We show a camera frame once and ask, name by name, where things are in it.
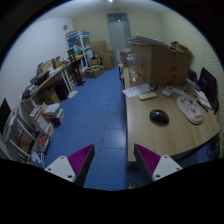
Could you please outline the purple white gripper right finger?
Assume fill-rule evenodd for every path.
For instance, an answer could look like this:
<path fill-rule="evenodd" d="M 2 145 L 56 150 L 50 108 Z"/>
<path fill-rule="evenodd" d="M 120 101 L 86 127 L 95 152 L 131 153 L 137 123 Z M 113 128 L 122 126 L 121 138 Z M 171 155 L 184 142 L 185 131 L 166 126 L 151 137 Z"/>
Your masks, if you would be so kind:
<path fill-rule="evenodd" d="M 134 156 L 145 184 L 157 181 L 182 169 L 170 156 L 160 156 L 139 144 L 134 145 Z"/>

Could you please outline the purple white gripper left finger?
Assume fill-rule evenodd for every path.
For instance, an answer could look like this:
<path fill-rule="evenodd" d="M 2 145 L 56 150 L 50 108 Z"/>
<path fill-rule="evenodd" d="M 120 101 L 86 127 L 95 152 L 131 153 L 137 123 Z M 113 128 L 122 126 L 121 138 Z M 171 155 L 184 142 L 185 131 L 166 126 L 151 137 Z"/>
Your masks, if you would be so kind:
<path fill-rule="evenodd" d="M 45 171 L 79 186 L 83 186 L 94 155 L 94 145 L 91 144 L 76 151 L 68 157 L 59 156 L 45 168 Z"/>

